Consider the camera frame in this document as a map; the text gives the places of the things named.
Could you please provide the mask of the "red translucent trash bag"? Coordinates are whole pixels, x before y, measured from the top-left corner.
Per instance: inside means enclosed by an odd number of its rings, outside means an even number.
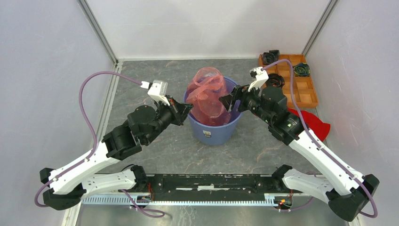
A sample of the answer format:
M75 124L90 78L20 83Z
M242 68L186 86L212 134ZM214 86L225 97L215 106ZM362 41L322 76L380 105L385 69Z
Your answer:
M222 126L228 124L231 114L219 98L228 94L221 72L214 67L197 71L186 90L186 102L193 105L191 114L201 124Z

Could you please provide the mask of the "blue plastic trash bin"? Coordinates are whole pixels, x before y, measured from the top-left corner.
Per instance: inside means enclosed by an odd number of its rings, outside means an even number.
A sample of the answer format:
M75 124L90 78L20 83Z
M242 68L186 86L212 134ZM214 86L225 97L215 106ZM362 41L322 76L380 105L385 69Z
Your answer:
M194 136L202 143L206 145L223 145L233 135L238 121L240 120L242 113L238 112L238 106L240 101L236 101L233 110L230 112L231 117L229 123L222 126L208 126L200 123L192 114L192 111L188 114L188 119L193 131Z

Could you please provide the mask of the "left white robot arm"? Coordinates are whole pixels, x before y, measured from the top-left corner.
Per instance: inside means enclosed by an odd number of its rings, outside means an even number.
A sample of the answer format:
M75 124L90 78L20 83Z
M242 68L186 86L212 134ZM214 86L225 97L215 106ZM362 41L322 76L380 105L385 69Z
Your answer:
M141 152L169 125L182 126L192 104L182 104L167 96L169 104L156 102L156 107L137 107L127 120L104 135L101 142L86 154L59 169L44 168L40 180L45 207L65 210L95 194L133 190L142 192L148 178L142 166L133 165L121 172L100 174L99 171Z

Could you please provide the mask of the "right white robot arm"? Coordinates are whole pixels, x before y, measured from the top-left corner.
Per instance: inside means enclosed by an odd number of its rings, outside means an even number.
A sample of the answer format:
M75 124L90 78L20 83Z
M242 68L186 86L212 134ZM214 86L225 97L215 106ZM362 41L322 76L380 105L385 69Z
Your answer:
M371 204L376 209L373 195L379 180L372 174L364 175L334 154L306 125L301 113L287 109L287 97L281 88L268 86L263 90L249 86L236 86L232 92L220 97L227 110L239 101L238 111L250 111L268 124L268 130L279 141L306 158L323 179L303 174L283 165L272 178L277 192L297 190L328 204L341 219L351 222Z

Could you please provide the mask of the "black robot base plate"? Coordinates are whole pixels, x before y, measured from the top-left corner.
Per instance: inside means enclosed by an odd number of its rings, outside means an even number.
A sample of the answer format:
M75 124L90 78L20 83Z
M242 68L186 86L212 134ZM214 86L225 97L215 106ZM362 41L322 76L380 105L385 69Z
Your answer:
M129 193L153 201L262 201L265 194L291 194L277 178L263 174L153 174Z

